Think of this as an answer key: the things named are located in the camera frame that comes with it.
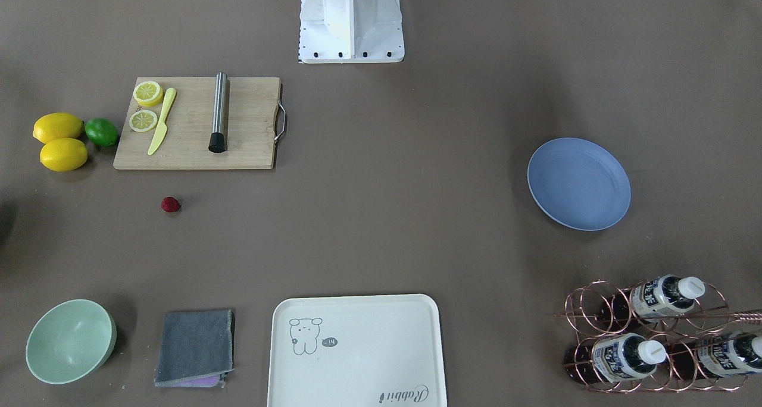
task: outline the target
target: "wooden cutting board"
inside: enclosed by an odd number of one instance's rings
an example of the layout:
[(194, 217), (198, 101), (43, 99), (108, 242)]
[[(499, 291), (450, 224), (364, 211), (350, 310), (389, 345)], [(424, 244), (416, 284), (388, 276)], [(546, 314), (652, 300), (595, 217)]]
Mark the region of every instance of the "wooden cutting board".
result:
[(161, 114), (161, 104), (142, 108), (134, 98), (119, 139), (117, 169), (272, 169), (275, 156), (275, 119), (280, 79), (231, 77), (228, 109), (228, 148), (209, 151), (214, 111), (214, 77), (139, 77), (135, 85), (153, 80), (177, 98), (167, 117), (167, 135), (154, 155), (148, 147), (155, 129), (137, 133), (130, 116), (139, 109)]

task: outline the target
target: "bottle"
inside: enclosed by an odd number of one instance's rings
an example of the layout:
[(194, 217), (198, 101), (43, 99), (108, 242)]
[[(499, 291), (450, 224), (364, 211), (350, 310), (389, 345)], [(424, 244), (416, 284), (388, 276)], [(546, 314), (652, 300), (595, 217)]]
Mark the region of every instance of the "bottle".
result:
[(627, 333), (599, 339), (592, 346), (568, 350), (564, 365), (571, 379), (591, 385), (645, 379), (656, 371), (656, 364), (666, 358), (667, 351), (661, 343)]
[[(696, 299), (704, 292), (704, 283), (698, 277), (681, 279), (673, 274), (626, 290), (624, 293), (632, 307), (632, 317), (626, 331), (634, 331), (640, 327), (642, 323), (639, 321), (649, 323), (661, 317), (674, 317), (689, 312), (693, 309)], [(607, 325), (611, 323), (610, 331), (619, 331), (630, 317), (630, 307), (621, 294), (610, 298), (608, 303), (610, 308), (606, 303), (601, 305), (601, 318)]]
[[(691, 351), (696, 352), (697, 362)], [(762, 372), (762, 337), (742, 331), (670, 347), (675, 377), (680, 380), (719, 379)]]

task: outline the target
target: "towel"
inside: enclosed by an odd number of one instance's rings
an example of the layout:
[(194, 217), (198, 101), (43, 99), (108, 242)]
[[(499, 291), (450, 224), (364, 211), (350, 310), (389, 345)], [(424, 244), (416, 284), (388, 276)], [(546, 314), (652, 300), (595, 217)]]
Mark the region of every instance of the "towel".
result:
[(232, 309), (164, 316), (155, 385), (212, 387), (233, 370)]

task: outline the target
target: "yellow knife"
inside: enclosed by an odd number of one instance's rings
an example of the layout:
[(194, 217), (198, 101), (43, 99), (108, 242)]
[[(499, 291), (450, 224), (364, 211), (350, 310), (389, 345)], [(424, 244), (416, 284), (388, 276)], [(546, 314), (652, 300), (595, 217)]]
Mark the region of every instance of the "yellow knife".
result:
[(164, 103), (161, 104), (161, 114), (158, 116), (158, 123), (156, 124), (156, 131), (153, 133), (153, 139), (151, 139), (151, 145), (148, 147), (148, 155), (153, 155), (161, 145), (161, 141), (164, 140), (164, 136), (167, 135), (167, 114), (169, 109), (172, 108), (174, 98), (177, 96), (177, 90), (170, 87), (164, 92)]

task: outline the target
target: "white tray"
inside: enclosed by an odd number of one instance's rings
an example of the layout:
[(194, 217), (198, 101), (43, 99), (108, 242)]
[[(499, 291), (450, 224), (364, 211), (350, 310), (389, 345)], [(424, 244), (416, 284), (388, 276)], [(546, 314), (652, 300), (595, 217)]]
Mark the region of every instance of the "white tray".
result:
[(288, 299), (278, 305), (268, 407), (387, 404), (447, 406), (433, 299), (424, 294), (348, 296)]

